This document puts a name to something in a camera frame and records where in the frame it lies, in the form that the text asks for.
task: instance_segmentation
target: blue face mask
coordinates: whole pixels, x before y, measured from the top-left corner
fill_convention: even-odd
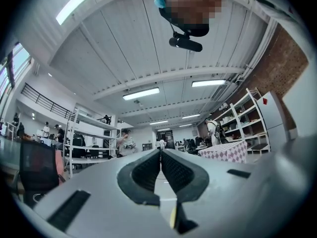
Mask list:
[[[157,8],[165,8],[166,4],[165,4],[165,0],[154,0],[154,4]]]

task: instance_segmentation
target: ceiling light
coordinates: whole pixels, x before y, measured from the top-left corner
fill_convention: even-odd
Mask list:
[[[158,123],[163,123],[163,122],[168,122],[168,121],[166,120],[166,121],[157,121],[157,122],[152,122],[152,123],[150,123],[150,125],[153,125],[153,124],[158,124]]]
[[[200,114],[192,115],[192,116],[187,116],[187,117],[182,117],[182,119],[191,118],[191,117],[198,117],[198,116],[200,116]]]
[[[193,81],[192,87],[208,86],[208,85],[223,85],[225,82],[226,82],[225,79]]]
[[[180,127],[189,126],[189,125],[192,125],[192,123],[190,123],[190,124],[185,124],[185,125],[180,125]]]
[[[152,88],[149,90],[143,90],[140,92],[136,92],[136,93],[131,93],[131,94],[127,94],[127,95],[123,95],[123,98],[128,101],[128,100],[132,100],[132,99],[136,99],[136,98],[140,98],[143,96],[147,96],[147,95],[151,95],[151,94],[155,94],[155,93],[159,93],[159,88]]]
[[[59,12],[56,20],[61,25],[66,18],[85,0],[70,0],[64,8]]]
[[[164,130],[170,130],[170,128],[168,128],[168,129],[158,129],[158,131],[164,131]]]

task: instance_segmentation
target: checkered tablecloth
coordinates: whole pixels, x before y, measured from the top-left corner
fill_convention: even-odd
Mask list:
[[[247,142],[237,141],[198,151],[202,157],[220,161],[246,163]]]

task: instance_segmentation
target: white column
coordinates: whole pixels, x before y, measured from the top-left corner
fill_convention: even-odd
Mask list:
[[[111,117],[111,123],[110,125],[111,126],[114,126],[114,127],[117,127],[117,124],[118,124],[118,119],[117,119],[117,116],[112,116]],[[110,132],[110,136],[111,137],[117,137],[117,130],[114,129]],[[110,141],[110,148],[117,148],[117,140],[111,140]],[[116,151],[115,150],[109,150],[109,154],[112,156],[112,157],[116,157]]]

